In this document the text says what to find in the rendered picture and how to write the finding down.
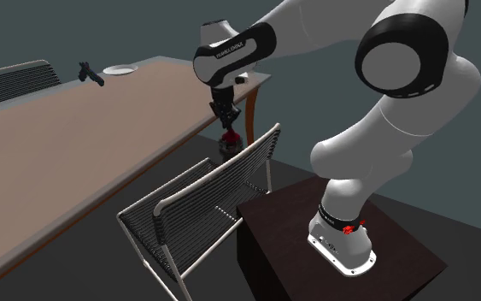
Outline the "dark robot stand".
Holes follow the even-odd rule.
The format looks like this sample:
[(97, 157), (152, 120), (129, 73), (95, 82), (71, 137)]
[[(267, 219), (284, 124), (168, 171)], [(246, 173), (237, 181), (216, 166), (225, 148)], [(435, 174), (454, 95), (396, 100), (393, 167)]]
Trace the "dark robot stand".
[(256, 301), (410, 301), (447, 265), (375, 205), (361, 210), (377, 259), (340, 274), (308, 242), (327, 181), (317, 176), (238, 206), (238, 263)]

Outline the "white plate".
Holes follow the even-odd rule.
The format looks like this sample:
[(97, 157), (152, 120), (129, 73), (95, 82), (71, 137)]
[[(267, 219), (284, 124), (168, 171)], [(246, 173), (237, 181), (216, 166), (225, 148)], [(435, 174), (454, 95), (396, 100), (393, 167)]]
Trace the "white plate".
[(131, 74), (136, 70), (138, 70), (138, 66), (135, 64), (119, 64), (105, 68), (103, 73), (106, 75), (121, 76)]

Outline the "brown table with grey rim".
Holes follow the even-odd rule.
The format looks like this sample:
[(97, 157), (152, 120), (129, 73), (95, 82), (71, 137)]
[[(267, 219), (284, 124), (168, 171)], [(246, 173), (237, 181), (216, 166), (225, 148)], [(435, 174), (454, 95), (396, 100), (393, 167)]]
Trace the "brown table with grey rim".
[(156, 56), (0, 108), (0, 280), (214, 121), (190, 62)]

